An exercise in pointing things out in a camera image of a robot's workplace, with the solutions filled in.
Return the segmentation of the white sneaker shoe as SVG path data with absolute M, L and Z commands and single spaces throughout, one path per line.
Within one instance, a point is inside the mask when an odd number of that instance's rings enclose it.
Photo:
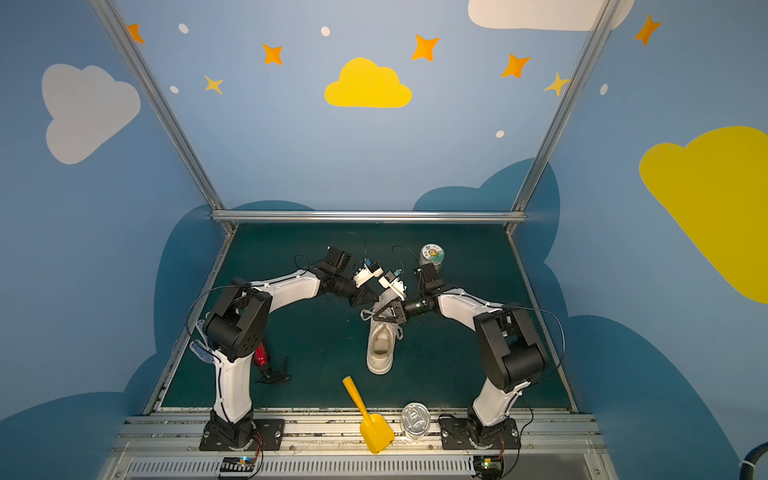
M 379 296 L 377 302 L 393 300 L 395 298 L 398 297 L 391 290 L 386 290 Z M 376 340 L 373 340 L 368 336 L 366 364 L 371 373 L 375 375 L 384 375 L 390 371 L 393 364 L 394 349 L 397 341 L 398 340 L 390 339 L 387 334 L 384 334 L 381 338 Z

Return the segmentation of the white shoelace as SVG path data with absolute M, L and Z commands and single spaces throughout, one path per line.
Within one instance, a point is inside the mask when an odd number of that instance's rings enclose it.
M 360 317 L 369 323 L 369 337 L 373 340 L 381 338 L 384 334 L 392 340 L 403 338 L 403 316 L 399 300 L 379 301 L 369 309 L 363 309 Z

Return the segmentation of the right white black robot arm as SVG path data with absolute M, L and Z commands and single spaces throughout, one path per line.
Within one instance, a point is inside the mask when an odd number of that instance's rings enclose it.
M 444 284 L 436 267 L 425 263 L 414 270 L 419 295 L 406 297 L 398 270 L 378 274 L 383 292 L 368 321 L 373 328 L 398 328 L 428 312 L 454 320 L 475 332 L 486 380 L 468 410 L 464 430 L 468 441 L 489 448 L 505 433 L 516 434 L 509 410 L 524 390 L 545 377 L 550 365 L 547 350 L 530 314 L 533 308 L 481 299 L 459 287 Z

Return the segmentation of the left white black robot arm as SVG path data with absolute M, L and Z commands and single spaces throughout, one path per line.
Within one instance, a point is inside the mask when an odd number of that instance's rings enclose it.
M 272 312 L 326 293 L 347 299 L 352 307 L 376 300 L 367 283 L 382 276 L 382 267 L 364 258 L 349 276 L 345 269 L 350 259 L 350 253 L 330 245 L 323 259 L 293 273 L 234 280 L 222 288 L 213 309 L 196 323 L 200 338 L 190 344 L 198 358 L 215 369 L 215 401 L 203 429 L 202 451 L 245 451 L 256 445 L 251 368 Z

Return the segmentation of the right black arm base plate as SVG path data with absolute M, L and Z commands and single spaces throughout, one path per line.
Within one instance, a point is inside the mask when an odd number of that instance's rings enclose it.
M 484 426 L 474 414 L 467 418 L 442 414 L 437 423 L 444 450 L 507 450 L 521 446 L 517 424 L 509 417 L 494 426 Z

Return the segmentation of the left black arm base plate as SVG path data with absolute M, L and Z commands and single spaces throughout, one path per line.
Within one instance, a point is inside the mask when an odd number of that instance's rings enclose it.
M 230 423 L 216 415 L 206 423 L 199 444 L 200 451 L 278 451 L 281 447 L 283 419 L 251 419 L 244 417 Z

